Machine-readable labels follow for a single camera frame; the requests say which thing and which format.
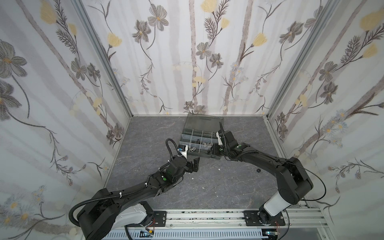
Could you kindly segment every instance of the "metal corner post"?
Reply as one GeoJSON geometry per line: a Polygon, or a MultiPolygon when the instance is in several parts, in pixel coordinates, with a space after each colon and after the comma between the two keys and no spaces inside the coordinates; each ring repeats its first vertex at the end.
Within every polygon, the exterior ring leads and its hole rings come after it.
{"type": "Polygon", "coordinates": [[[270,110],[268,113],[269,116],[272,116],[275,114],[277,107],[279,106],[284,95],[286,94],[289,87],[291,86],[291,83],[293,82],[297,72],[300,70],[301,66],[304,63],[304,60],[308,57],[309,53],[311,52],[321,32],[324,30],[328,21],[331,19],[331,16],[334,13],[339,2],[340,0],[328,0],[327,3],[325,4],[324,9],[320,13],[320,17],[318,21],[315,23],[313,30],[310,32],[308,39],[306,40],[303,48],[301,49],[298,57],[296,58],[287,77],[285,78],[283,84],[281,85],[279,91],[277,92],[272,102],[272,105],[270,107],[270,110]]]}
{"type": "Polygon", "coordinates": [[[91,23],[91,20],[89,19],[89,16],[84,8],[84,5],[81,0],[71,0],[77,15],[79,16],[81,22],[83,23],[83,26],[87,32],[88,37],[90,38],[93,47],[99,56],[109,78],[111,79],[111,84],[113,85],[113,88],[115,89],[116,94],[118,95],[118,98],[123,105],[123,108],[126,112],[126,114],[129,116],[129,118],[133,117],[132,111],[129,108],[129,105],[126,101],[126,97],[124,96],[120,86],[119,82],[116,79],[115,74],[113,73],[112,67],[109,63],[108,57],[105,54],[105,51],[103,49],[103,45],[101,44],[98,36],[96,35],[96,31],[93,28],[93,25],[91,23]]]}

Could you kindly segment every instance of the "flower center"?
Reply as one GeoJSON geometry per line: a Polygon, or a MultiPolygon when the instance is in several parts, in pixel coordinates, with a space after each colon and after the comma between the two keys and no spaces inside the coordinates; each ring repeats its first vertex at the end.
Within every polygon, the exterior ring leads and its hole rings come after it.
{"type": "Polygon", "coordinates": [[[25,219],[27,219],[27,218],[28,218],[28,214],[23,214],[23,215],[22,215],[22,219],[23,219],[23,220],[25,220],[25,219]]]}
{"type": "Polygon", "coordinates": [[[6,63],[12,63],[11,59],[9,59],[9,58],[3,58],[3,61],[6,63]]]}

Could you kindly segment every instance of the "plastic storage box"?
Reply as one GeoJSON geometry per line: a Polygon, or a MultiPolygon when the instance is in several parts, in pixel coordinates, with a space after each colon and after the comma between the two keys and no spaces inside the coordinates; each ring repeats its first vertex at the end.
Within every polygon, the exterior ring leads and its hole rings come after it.
{"type": "Polygon", "coordinates": [[[180,144],[188,145],[187,155],[220,159],[210,152],[212,145],[218,143],[220,122],[224,125],[223,117],[189,113],[180,139],[180,144]]]}

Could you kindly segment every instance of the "gray table surface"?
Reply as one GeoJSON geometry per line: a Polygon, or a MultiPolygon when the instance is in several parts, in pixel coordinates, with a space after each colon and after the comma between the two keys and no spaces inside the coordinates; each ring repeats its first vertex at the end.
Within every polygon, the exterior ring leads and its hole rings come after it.
{"type": "MultiPolygon", "coordinates": [[[[146,177],[169,158],[165,139],[179,143],[186,117],[133,117],[122,142],[109,191],[124,189],[146,177]]],[[[224,129],[235,139],[277,155],[262,117],[224,117],[224,129]]],[[[175,188],[147,199],[153,209],[259,208],[277,192],[276,179],[244,162],[200,158],[199,171],[186,173],[175,188]]]]}

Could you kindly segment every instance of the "robotic arm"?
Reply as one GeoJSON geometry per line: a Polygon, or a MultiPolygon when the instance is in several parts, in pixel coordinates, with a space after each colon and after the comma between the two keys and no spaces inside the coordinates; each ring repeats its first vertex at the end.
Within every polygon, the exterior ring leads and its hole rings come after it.
{"type": "MultiPolygon", "coordinates": [[[[278,192],[259,208],[257,218],[261,224],[268,226],[273,223],[281,211],[291,204],[298,203],[313,188],[308,174],[298,159],[293,157],[290,159],[279,158],[260,152],[249,144],[238,144],[230,131],[224,132],[221,123],[220,128],[221,130],[217,133],[219,144],[214,144],[211,147],[211,152],[214,155],[226,156],[232,161],[253,164],[271,173],[277,179],[278,192]]],[[[127,225],[116,225],[116,217],[119,214],[128,214],[128,208],[137,203],[141,203],[140,206],[145,208],[143,211],[149,215],[146,214],[145,218],[140,218],[140,222],[131,223],[148,225],[152,220],[150,213],[153,214],[153,211],[146,202],[142,201],[156,197],[173,188],[185,172],[198,171],[200,158],[188,162],[185,155],[181,153],[186,151],[187,146],[178,148],[172,139],[166,140],[166,146],[170,153],[168,163],[161,166],[157,172],[149,175],[145,182],[113,192],[109,192],[106,188],[101,189],[92,199],[83,201],[70,210],[69,220],[81,227],[86,240],[100,240],[109,233],[112,227],[127,225]],[[172,141],[174,144],[177,156],[172,155],[168,141],[172,141]],[[77,221],[73,212],[83,205],[85,206],[77,214],[77,221]]],[[[137,214],[137,212],[138,210],[134,209],[130,213],[137,214]]]]}

